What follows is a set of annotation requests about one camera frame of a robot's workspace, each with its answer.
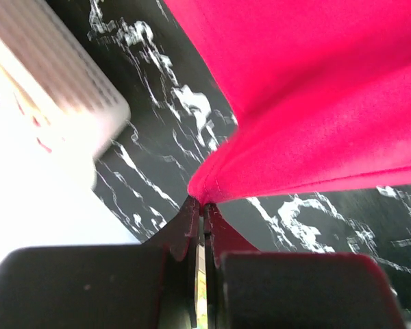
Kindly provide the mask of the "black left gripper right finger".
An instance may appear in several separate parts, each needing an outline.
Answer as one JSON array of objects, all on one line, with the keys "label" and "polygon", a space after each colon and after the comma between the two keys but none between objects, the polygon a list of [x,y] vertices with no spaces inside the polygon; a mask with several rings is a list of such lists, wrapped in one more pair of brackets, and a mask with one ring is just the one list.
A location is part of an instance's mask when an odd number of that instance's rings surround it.
[{"label": "black left gripper right finger", "polygon": [[203,220],[210,328],[405,328],[372,258],[261,252],[214,204]]}]

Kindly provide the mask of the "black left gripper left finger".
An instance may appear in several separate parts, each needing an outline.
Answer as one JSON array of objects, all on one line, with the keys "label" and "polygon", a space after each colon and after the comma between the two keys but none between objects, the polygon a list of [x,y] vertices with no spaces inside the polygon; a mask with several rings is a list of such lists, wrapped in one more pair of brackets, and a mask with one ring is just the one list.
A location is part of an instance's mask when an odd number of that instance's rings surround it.
[{"label": "black left gripper left finger", "polygon": [[140,245],[27,247],[0,264],[0,328],[195,328],[199,202]]}]

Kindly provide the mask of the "red t-shirt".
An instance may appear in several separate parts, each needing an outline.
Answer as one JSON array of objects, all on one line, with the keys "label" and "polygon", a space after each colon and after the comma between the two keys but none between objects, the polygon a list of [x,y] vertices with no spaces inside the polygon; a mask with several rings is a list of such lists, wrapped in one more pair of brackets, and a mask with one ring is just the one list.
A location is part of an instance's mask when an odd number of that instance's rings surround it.
[{"label": "red t-shirt", "polygon": [[411,1],[168,1],[238,122],[202,204],[411,183]]}]

